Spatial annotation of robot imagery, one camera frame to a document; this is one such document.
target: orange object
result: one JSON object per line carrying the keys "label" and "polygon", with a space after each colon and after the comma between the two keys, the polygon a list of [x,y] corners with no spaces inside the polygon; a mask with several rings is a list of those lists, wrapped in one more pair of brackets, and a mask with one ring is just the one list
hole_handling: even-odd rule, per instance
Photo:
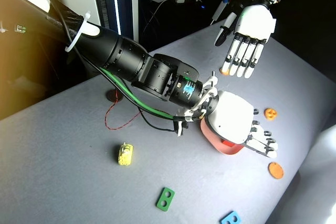
{"label": "orange object", "polygon": [[281,165],[276,162],[272,162],[268,165],[269,173],[271,173],[273,178],[281,179],[283,177],[283,169]]}
{"label": "orange object", "polygon": [[221,74],[228,76],[229,75],[229,70],[227,70],[226,72],[223,72],[222,69],[219,70]]}
{"label": "orange object", "polygon": [[268,108],[268,109],[265,109],[264,115],[266,119],[273,121],[277,117],[278,112],[274,109]]}
{"label": "orange object", "polygon": [[203,135],[208,139],[208,141],[221,153],[227,155],[233,155],[239,152],[244,146],[241,144],[232,143],[226,139],[217,136],[210,128],[206,125],[204,118],[201,120],[201,130]]}

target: orange disc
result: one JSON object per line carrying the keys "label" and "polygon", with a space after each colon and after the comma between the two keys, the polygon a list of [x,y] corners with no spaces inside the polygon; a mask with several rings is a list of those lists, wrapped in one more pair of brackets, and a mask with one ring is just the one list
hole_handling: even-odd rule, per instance
{"label": "orange disc", "polygon": [[268,165],[269,173],[271,173],[273,178],[281,179],[283,177],[283,169],[281,165],[276,162],[272,162]]}
{"label": "orange disc", "polygon": [[272,121],[277,117],[278,112],[274,109],[268,108],[268,109],[265,109],[264,115],[265,115],[266,119]]}
{"label": "orange disc", "polygon": [[229,70],[227,70],[226,72],[223,72],[222,69],[219,70],[221,74],[228,76],[229,75]]}

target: green block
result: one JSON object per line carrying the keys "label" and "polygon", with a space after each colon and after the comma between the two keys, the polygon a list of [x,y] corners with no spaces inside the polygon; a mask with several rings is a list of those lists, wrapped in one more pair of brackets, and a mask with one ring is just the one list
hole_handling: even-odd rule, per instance
{"label": "green block", "polygon": [[175,192],[167,187],[163,188],[161,196],[156,203],[156,206],[160,208],[162,211],[167,211],[172,199],[174,197]]}

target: zip tie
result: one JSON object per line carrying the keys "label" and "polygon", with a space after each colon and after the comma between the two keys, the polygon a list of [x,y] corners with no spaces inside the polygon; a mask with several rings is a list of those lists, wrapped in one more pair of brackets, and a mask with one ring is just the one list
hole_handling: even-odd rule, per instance
{"label": "zip tie", "polygon": [[86,22],[88,21],[88,19],[91,17],[90,11],[88,11],[87,13],[85,13],[85,17],[84,17],[84,21],[82,23],[82,25],[80,26],[75,38],[73,39],[73,41],[71,42],[69,47],[65,47],[65,52],[70,52],[72,50],[72,48],[75,46],[75,44],[77,43],[77,40],[79,39],[79,37],[82,34],[82,30],[83,30],[83,26],[86,24]]}

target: gray table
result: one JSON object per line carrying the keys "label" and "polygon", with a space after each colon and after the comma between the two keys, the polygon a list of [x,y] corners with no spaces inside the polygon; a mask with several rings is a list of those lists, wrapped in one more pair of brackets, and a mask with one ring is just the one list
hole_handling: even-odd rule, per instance
{"label": "gray table", "polygon": [[[156,52],[195,66],[205,80],[224,60],[232,37],[216,48],[218,25]],[[218,76],[218,89],[255,107],[273,107],[268,122],[279,143],[285,176],[268,174],[273,160],[246,148],[233,156],[217,152],[198,124],[184,136],[156,131],[139,117],[126,129],[108,131],[104,115],[111,85],[95,77],[0,122],[0,223],[218,223],[232,210],[243,223],[264,223],[336,103],[336,85],[278,42],[270,39],[249,80]],[[135,91],[144,102],[174,113],[164,103]],[[111,112],[119,126],[137,113],[127,100]],[[155,125],[171,123],[148,116]],[[134,145],[132,165],[119,166],[119,145]],[[167,212],[155,204],[163,187],[175,191]]]}

